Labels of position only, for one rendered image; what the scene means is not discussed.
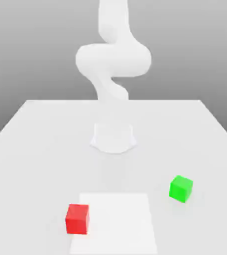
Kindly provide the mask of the small green cube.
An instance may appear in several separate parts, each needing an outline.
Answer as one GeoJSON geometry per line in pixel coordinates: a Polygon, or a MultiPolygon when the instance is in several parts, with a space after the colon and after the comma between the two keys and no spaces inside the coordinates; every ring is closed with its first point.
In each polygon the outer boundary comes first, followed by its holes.
{"type": "Polygon", "coordinates": [[[193,190],[193,181],[177,175],[170,183],[169,196],[179,202],[186,203],[193,190]]]}

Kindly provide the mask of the small red cube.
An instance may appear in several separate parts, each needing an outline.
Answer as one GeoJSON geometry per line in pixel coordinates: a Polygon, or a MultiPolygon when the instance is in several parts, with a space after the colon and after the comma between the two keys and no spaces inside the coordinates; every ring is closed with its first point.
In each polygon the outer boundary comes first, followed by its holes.
{"type": "Polygon", "coordinates": [[[86,235],[89,227],[89,205],[69,204],[65,217],[68,234],[86,235]]]}

